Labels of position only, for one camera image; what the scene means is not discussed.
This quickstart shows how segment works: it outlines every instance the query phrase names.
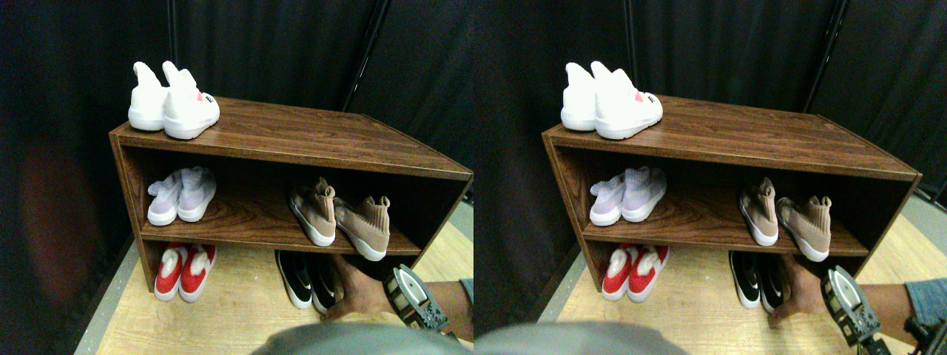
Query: black and white sneaker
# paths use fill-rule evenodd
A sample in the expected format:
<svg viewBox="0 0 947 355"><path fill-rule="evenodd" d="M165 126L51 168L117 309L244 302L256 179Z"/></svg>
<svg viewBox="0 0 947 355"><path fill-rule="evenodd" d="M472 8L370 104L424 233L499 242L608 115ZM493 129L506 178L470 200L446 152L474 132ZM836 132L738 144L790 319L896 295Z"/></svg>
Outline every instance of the black and white sneaker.
<svg viewBox="0 0 947 355"><path fill-rule="evenodd" d="M325 255L310 253L306 257L306 270L313 281L313 305L322 314L335 305L335 280L330 265Z"/></svg>
<svg viewBox="0 0 947 355"><path fill-rule="evenodd" d="M766 254L757 256L759 270L759 288L763 308L772 313L782 304L782 278L779 274L778 256Z"/></svg>
<svg viewBox="0 0 947 355"><path fill-rule="evenodd" d="M759 306L759 283L755 253L730 251L730 270L740 303L748 309Z"/></svg>
<svg viewBox="0 0 947 355"><path fill-rule="evenodd" d="M286 293L293 306L305 310L313 304L313 283L306 272L306 262L300 252L275 251L279 274L283 276Z"/></svg>

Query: wooden floor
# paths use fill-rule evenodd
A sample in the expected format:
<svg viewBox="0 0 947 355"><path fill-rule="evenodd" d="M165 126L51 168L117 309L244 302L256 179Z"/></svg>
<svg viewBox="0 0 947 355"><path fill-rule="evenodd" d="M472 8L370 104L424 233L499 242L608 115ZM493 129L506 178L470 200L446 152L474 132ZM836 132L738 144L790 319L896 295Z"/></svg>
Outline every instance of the wooden floor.
<svg viewBox="0 0 947 355"><path fill-rule="evenodd" d="M474 246L447 223L415 271L427 282L474 276ZM290 303L273 251L221 247L201 299L162 302L148 292L141 263L98 348L100 354L245 354L273 333L319 322Z"/></svg>
<svg viewBox="0 0 947 355"><path fill-rule="evenodd" d="M945 276L947 257L899 216L857 281L903 283ZM641 304L627 297L605 300L586 269L558 321L614 321L655 328L693 354L852 353L827 313L799 314L774 324L762 307L744 308L723 250L672 248L667 267ZM885 342L893 354L912 349L889 337Z"/></svg>

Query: wooden shoe rack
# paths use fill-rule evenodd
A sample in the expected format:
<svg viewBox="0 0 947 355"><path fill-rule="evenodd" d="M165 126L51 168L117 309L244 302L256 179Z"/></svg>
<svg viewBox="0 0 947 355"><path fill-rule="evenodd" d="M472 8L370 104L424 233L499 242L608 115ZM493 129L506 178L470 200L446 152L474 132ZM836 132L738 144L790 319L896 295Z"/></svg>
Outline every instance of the wooden shoe rack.
<svg viewBox="0 0 947 355"><path fill-rule="evenodd" d="M371 195L392 205L385 258L371 269L414 265L447 222L473 174L447 156L365 115L218 98L220 120L179 140L126 122L109 133L135 244L150 291L168 241L358 254L341 230L319 247L287 203L294 186L325 177L338 197ZM148 185L177 169L210 168L217 193L197 222L148 222Z"/></svg>
<svg viewBox="0 0 947 355"><path fill-rule="evenodd" d="M659 123L624 140L562 124L543 133L569 220L596 287L621 242L799 254L781 226L773 246L753 241L740 213L740 191L769 177L777 199L832 200L830 256L857 275L920 181L891 154L820 115L659 97ZM589 188L625 168L657 167L668 191L640 223L590 223Z"/></svg>

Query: shelf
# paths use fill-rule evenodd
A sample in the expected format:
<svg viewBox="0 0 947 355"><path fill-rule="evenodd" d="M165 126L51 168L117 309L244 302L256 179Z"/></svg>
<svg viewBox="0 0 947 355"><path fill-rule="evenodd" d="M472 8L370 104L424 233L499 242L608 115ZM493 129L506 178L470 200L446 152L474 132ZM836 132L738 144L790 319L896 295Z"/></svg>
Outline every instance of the shelf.
<svg viewBox="0 0 947 355"><path fill-rule="evenodd" d="M793 237L782 226L776 244L757 244L747 229L738 198L739 191L735 188L672 185L647 220L639 223L618 220L606 227L588 222L582 236L598 241L800 254ZM829 255L865 257L868 249L842 223L833 221Z"/></svg>
<svg viewBox="0 0 947 355"><path fill-rule="evenodd" d="M391 227L387 255L416 256L421 249L401 231ZM228 190L218 186L217 194L197 222L175 220L169 225L142 223L143 240L164 240L297 250L327 254L358 254L345 232L335 231L330 246L313 244L303 233L285 194L277 186L246 186Z"/></svg>
<svg viewBox="0 0 947 355"><path fill-rule="evenodd" d="M468 169L365 115L217 98L220 120L191 140L112 131L121 146L468 181Z"/></svg>
<svg viewBox="0 0 947 355"><path fill-rule="evenodd" d="M635 136L610 140L558 125L554 146L616 151L759 168L914 181L904 162L819 115L659 96L661 121Z"/></svg>

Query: hand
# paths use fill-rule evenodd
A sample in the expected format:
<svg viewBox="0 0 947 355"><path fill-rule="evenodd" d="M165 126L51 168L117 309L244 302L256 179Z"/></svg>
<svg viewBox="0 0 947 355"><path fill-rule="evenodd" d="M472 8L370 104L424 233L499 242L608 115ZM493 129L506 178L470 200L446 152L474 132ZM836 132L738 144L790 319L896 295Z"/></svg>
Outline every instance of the hand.
<svg viewBox="0 0 947 355"><path fill-rule="evenodd" d="M326 317L329 320L342 318L352 312L386 311L397 314L388 304L381 281L363 274L338 254L333 254L331 258L342 281L345 298L326 311Z"/></svg>
<svg viewBox="0 0 947 355"><path fill-rule="evenodd" d="M777 322L796 313L828 313L822 300L821 280L793 255L782 254L785 276L788 279L791 294L779 307L773 310L773 319Z"/></svg>

